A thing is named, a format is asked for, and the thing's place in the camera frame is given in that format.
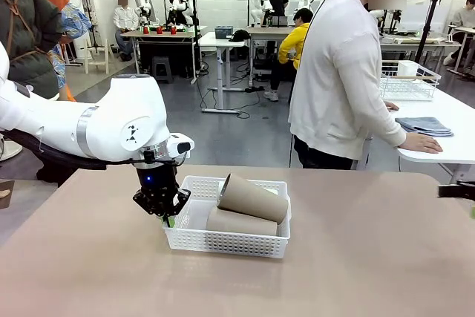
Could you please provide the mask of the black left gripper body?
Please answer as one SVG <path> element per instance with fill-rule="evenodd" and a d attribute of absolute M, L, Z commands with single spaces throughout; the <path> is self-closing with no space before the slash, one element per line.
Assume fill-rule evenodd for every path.
<path fill-rule="evenodd" d="M 161 165 L 152 169 L 137 169 L 140 189 L 156 195 L 165 195 L 172 200 L 179 188 L 176 173 L 176 168 L 171 165 Z"/>

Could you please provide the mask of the person's right hand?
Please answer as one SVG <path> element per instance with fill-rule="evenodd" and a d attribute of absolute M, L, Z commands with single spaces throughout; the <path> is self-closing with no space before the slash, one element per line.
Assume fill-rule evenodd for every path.
<path fill-rule="evenodd" d="M 418 151 L 429 154 L 442 153 L 442 147 L 432 137 L 415 132 L 406 133 L 405 141 L 399 146 L 401 149 Z"/>

